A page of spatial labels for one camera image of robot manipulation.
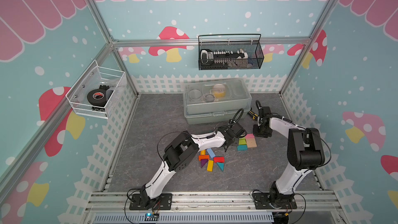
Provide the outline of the teal triangle block bottom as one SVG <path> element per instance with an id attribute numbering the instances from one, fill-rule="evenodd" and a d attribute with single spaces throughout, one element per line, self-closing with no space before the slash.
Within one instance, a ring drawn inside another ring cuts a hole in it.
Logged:
<path id="1" fill-rule="evenodd" d="M 216 165 L 219 167 L 221 171 L 224 171 L 224 163 L 217 162 Z"/>

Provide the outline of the pink block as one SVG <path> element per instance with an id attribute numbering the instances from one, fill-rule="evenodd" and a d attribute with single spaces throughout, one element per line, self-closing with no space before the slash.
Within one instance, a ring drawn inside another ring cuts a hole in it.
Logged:
<path id="1" fill-rule="evenodd" d="M 245 136 L 245 139 L 254 139 L 254 138 L 255 138 L 255 136 L 253 134 L 247 134 Z"/>

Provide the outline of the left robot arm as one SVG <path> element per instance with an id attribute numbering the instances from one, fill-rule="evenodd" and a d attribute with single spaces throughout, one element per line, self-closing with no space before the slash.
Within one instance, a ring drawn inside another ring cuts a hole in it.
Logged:
<path id="1" fill-rule="evenodd" d="M 246 130 L 236 121 L 215 128 L 205 134 L 190 134 L 187 131 L 179 135 L 165 148 L 162 163 L 153 178 L 143 185 L 138 194 L 127 196 L 130 210 L 153 209 L 162 205 L 163 189 L 178 172 L 185 169 L 198 152 L 209 148 L 237 146 L 239 139 L 246 136 Z"/>

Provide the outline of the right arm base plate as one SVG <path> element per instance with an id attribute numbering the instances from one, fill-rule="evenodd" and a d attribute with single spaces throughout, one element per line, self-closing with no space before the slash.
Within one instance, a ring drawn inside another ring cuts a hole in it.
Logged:
<path id="1" fill-rule="evenodd" d="M 291 211 L 297 209 L 294 195 L 281 195 L 255 190 L 251 194 L 256 209 L 274 209 L 276 211 Z"/>

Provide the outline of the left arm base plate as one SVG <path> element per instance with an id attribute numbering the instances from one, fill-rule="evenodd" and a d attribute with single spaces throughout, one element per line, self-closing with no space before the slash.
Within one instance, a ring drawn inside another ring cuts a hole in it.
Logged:
<path id="1" fill-rule="evenodd" d="M 172 194 L 161 194 L 155 199 L 142 197 L 140 194 L 133 194 L 130 198 L 129 210 L 170 210 L 172 205 Z"/>

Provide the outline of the tan rectangular block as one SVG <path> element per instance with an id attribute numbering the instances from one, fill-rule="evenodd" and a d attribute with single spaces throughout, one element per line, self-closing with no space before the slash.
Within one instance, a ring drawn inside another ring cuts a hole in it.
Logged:
<path id="1" fill-rule="evenodd" d="M 248 148 L 256 148 L 257 144 L 256 143 L 247 143 Z"/>

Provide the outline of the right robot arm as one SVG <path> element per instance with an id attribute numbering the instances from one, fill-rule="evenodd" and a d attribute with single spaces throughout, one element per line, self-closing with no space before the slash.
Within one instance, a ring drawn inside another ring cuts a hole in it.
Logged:
<path id="1" fill-rule="evenodd" d="M 257 124 L 253 127 L 255 137 L 270 138 L 278 132 L 287 138 L 288 165 L 281 177 L 273 182 L 268 193 L 253 192 L 253 198 L 260 207 L 288 210 L 294 209 L 294 196 L 297 186 L 311 171 L 327 164 L 323 144 L 325 143 L 316 128 L 306 128 L 256 101 Z"/>

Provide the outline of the teal rectangular block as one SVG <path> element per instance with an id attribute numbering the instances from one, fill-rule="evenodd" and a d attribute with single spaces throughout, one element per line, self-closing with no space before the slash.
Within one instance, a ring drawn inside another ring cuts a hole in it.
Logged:
<path id="1" fill-rule="evenodd" d="M 248 150 L 248 146 L 247 145 L 238 145 L 237 150 L 238 151 L 246 151 L 246 150 Z"/>

